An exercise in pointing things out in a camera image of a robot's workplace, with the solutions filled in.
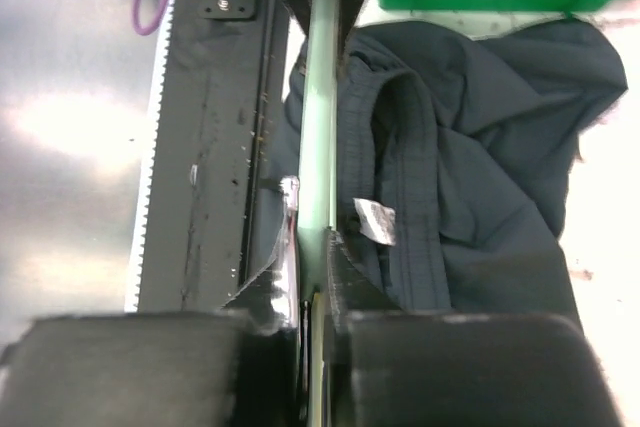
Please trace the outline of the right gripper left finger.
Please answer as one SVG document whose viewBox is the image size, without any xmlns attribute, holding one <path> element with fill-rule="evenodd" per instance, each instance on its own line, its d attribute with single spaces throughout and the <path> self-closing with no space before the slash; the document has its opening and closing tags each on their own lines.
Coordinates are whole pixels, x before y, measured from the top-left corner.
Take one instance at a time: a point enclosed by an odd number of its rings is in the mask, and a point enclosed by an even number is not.
<svg viewBox="0 0 640 427">
<path fill-rule="evenodd" d="M 300 368 L 299 180 L 279 182 L 282 216 L 266 265 L 226 304 L 250 315 L 232 426 L 294 426 Z"/>
</svg>

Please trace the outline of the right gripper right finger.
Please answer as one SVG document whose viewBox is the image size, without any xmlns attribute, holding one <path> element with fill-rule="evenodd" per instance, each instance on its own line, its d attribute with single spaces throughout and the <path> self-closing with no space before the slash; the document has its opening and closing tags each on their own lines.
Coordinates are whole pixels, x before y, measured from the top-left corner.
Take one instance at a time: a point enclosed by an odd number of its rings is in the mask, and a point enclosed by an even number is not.
<svg viewBox="0 0 640 427">
<path fill-rule="evenodd" d="M 360 272 L 358 263 L 351 258 L 339 233 L 332 230 L 325 232 L 325 252 L 323 424 L 352 426 L 348 318 L 363 312 L 394 312 L 400 307 Z"/>
</svg>

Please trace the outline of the pale teal hanger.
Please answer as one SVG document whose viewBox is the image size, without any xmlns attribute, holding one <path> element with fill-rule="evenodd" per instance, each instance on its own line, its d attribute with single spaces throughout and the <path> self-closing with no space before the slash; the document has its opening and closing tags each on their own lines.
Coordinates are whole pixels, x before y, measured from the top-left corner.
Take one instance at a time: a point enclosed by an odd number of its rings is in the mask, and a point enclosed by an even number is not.
<svg viewBox="0 0 640 427">
<path fill-rule="evenodd" d="M 336 56 L 339 0 L 312 0 L 300 144 L 298 239 L 303 297 L 310 302 L 309 426 L 322 414 L 325 232 L 335 226 Z"/>
</svg>

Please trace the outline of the dark navy shorts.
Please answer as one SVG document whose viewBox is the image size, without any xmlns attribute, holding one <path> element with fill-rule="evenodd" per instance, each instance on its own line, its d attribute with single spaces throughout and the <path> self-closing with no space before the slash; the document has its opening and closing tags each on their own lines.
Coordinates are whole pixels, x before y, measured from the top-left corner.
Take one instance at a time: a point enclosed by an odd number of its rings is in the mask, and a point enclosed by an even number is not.
<svg viewBox="0 0 640 427">
<path fill-rule="evenodd" d="M 580 133 L 627 89 L 589 23 L 473 40 L 421 21 L 356 30 L 338 84 L 338 229 L 410 311 L 580 320 L 559 238 Z"/>
</svg>

